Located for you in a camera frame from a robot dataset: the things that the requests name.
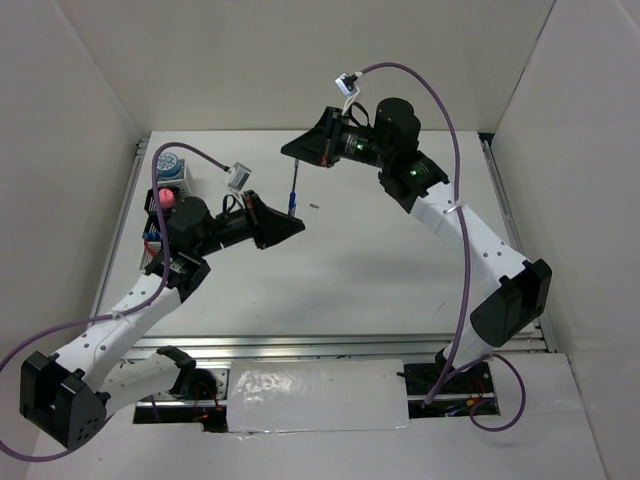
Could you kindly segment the clear spray bottle blue cap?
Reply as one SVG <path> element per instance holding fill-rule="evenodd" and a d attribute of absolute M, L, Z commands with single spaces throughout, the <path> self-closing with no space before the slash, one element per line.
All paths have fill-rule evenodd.
<path fill-rule="evenodd" d="M 145 232 L 143 234 L 143 239 L 146 241 L 159 241 L 161 239 L 161 235 L 159 232 Z"/>

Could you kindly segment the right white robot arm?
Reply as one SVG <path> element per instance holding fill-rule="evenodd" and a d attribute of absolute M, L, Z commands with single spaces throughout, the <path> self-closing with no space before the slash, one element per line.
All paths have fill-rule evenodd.
<path fill-rule="evenodd" d="M 468 363 L 502 347 L 544 311 L 552 271 L 506 244 L 468 205 L 453 197 L 446 173 L 419 149 L 421 123 L 400 98 L 379 102 L 369 126 L 350 124 L 328 107 L 313 128 L 286 143 L 282 154 L 330 168 L 341 159 L 378 168 L 384 191 L 470 263 L 470 278 L 483 291 L 459 340 L 439 355 L 436 379 L 448 392 L 471 379 Z"/>

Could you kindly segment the white mesh container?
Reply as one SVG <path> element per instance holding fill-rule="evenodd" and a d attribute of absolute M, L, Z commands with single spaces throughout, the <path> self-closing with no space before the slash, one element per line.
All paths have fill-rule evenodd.
<path fill-rule="evenodd" d="M 143 243 L 143 251 L 142 251 L 142 257 L 140 260 L 140 265 L 139 265 L 139 269 L 141 271 L 144 271 L 146 269 L 146 267 L 160 254 L 161 252 L 161 243 L 150 243 L 153 246 L 157 246 L 159 248 L 159 252 L 157 254 L 150 252 L 148 250 L 145 249 L 144 247 L 144 243 Z"/>

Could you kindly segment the pink capped marker tube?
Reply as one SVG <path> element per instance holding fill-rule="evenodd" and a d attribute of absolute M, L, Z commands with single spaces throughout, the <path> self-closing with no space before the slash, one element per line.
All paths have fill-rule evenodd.
<path fill-rule="evenodd" d="M 163 210 L 172 209 L 176 204 L 176 195 L 169 188 L 158 191 L 158 204 Z"/>

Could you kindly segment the blue pen cap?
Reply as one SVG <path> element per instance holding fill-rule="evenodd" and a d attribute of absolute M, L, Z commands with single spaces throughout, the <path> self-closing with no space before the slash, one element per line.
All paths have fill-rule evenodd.
<path fill-rule="evenodd" d="M 296 214 L 296 206 L 297 206 L 297 194 L 292 191 L 289 195 L 289 201 L 288 201 L 288 215 L 291 217 L 294 217 Z"/>

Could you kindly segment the black mesh container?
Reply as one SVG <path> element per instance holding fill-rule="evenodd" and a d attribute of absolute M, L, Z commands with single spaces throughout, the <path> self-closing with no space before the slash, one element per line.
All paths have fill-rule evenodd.
<path fill-rule="evenodd" d="M 144 229 L 143 229 L 143 233 L 142 233 L 142 239 L 143 239 L 143 234 L 145 232 L 159 232 L 160 233 L 160 228 L 159 228 L 159 224 L 158 224 L 158 220 L 155 216 L 151 216 L 147 218 L 147 221 L 145 223 Z M 161 239 L 159 241 L 147 241 L 149 243 L 160 243 Z"/>
<path fill-rule="evenodd" d="M 154 192 L 152 189 L 149 189 L 147 192 L 147 196 L 144 204 L 144 210 L 149 217 L 157 216 L 156 198 L 154 196 Z M 166 215 L 168 212 L 171 211 L 171 209 L 163 210 L 160 207 L 160 211 L 162 212 L 163 215 Z"/>

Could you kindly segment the white foil sheet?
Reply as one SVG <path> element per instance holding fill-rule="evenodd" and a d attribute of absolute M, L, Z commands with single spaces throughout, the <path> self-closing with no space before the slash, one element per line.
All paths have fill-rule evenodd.
<path fill-rule="evenodd" d="M 235 361 L 227 425 L 234 433 L 394 430 L 409 425 L 403 363 Z"/>

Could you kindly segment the blue pen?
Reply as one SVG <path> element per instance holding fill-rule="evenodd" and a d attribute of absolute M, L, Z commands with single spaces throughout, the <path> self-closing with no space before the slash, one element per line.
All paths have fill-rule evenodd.
<path fill-rule="evenodd" d="M 294 160 L 294 164 L 293 164 L 292 185 L 291 185 L 290 193 L 292 191 L 294 191 L 297 194 L 298 172 L 299 172 L 299 160 L 295 159 Z"/>

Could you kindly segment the black mesh container rear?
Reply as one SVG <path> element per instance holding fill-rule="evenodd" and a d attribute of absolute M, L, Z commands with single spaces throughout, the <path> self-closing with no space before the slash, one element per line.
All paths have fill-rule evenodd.
<path fill-rule="evenodd" d="M 147 196 L 144 204 L 144 210 L 149 217 L 157 216 L 156 198 L 154 196 L 154 192 L 152 189 L 149 189 L 147 192 Z M 168 212 L 171 211 L 171 209 L 163 210 L 160 207 L 160 211 L 162 212 L 163 215 L 166 215 Z"/>

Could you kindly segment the black mesh container front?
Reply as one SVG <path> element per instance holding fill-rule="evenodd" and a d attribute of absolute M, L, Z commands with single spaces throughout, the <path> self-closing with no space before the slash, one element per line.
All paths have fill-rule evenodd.
<path fill-rule="evenodd" d="M 147 221 L 145 223 L 144 229 L 143 229 L 143 233 L 142 233 L 142 239 L 143 239 L 143 234 L 145 232 L 159 232 L 160 233 L 160 228 L 159 228 L 159 224 L 158 224 L 158 220 L 155 216 L 151 216 L 147 218 Z M 147 241 L 149 243 L 160 243 L 161 239 L 159 241 Z"/>

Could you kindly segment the aluminium frame rail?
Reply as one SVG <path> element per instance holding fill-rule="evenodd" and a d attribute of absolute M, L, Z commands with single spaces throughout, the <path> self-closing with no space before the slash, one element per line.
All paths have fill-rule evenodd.
<path fill-rule="evenodd" d="M 141 360 L 164 346 L 174 346 L 200 360 L 342 359 L 356 357 L 433 357 L 451 337 L 443 334 L 147 337 L 127 352 Z"/>

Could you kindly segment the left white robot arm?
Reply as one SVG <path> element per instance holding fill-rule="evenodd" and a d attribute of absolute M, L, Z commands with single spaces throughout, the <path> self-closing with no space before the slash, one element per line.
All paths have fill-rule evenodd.
<path fill-rule="evenodd" d="M 199 288 L 211 270 L 207 255 L 246 240 L 264 250 L 305 229 L 302 220 L 267 206 L 252 190 L 240 201 L 213 216 L 202 199 L 186 196 L 153 214 L 165 228 L 162 248 L 109 317 L 56 352 L 35 352 L 23 362 L 21 414 L 74 451 L 116 412 L 150 395 L 184 399 L 197 389 L 216 394 L 215 378 L 177 347 L 160 347 L 132 363 L 124 356 Z"/>

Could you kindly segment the blue slime jar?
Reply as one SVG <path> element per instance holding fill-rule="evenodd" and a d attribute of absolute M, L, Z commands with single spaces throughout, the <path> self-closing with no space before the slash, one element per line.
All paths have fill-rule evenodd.
<path fill-rule="evenodd" d="M 184 160 L 175 153 L 163 152 L 156 161 L 156 174 L 159 182 L 180 179 L 183 170 Z"/>

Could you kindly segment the silver mesh container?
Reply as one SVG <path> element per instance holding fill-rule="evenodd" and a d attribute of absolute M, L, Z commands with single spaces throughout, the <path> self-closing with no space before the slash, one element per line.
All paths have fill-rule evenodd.
<path fill-rule="evenodd" d="M 160 189 L 171 189 L 178 197 L 192 196 L 194 194 L 192 176 L 185 163 L 181 164 L 179 172 L 172 177 L 164 177 L 161 175 L 161 171 L 158 171 L 158 186 Z"/>

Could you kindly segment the red pen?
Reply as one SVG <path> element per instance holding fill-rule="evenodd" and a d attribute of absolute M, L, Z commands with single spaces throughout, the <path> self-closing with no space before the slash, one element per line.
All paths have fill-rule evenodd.
<path fill-rule="evenodd" d="M 159 248 L 157 246 L 153 246 L 147 241 L 144 241 L 143 243 L 144 243 L 144 247 L 145 247 L 146 250 L 148 250 L 150 252 L 153 252 L 155 254 L 157 254 L 159 252 Z"/>

